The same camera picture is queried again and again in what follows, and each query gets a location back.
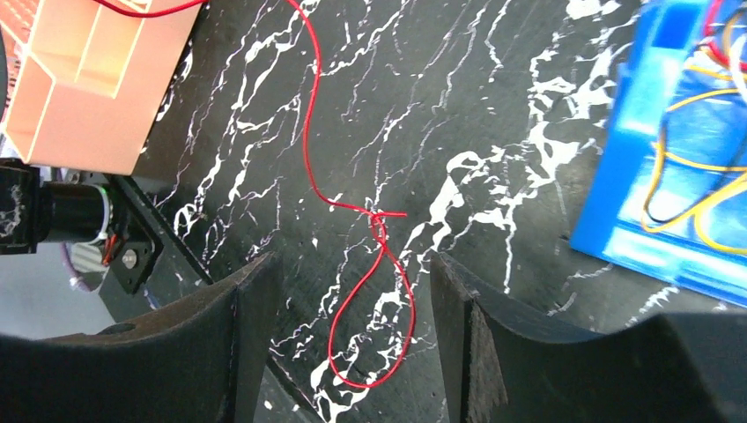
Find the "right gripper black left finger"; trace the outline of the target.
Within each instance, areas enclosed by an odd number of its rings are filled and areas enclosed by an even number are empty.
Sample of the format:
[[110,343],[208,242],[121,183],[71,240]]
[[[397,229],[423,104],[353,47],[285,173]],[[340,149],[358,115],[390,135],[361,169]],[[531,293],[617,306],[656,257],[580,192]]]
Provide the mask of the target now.
[[94,334],[1,338],[4,422],[250,422],[280,302],[279,256]]

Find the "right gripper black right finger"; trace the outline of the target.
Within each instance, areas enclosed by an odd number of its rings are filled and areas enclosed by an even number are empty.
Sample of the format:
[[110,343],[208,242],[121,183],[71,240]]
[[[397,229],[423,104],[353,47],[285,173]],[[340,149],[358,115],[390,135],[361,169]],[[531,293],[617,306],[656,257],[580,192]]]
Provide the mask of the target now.
[[743,422],[746,317],[665,313],[600,334],[515,300],[453,257],[431,298],[454,422]]

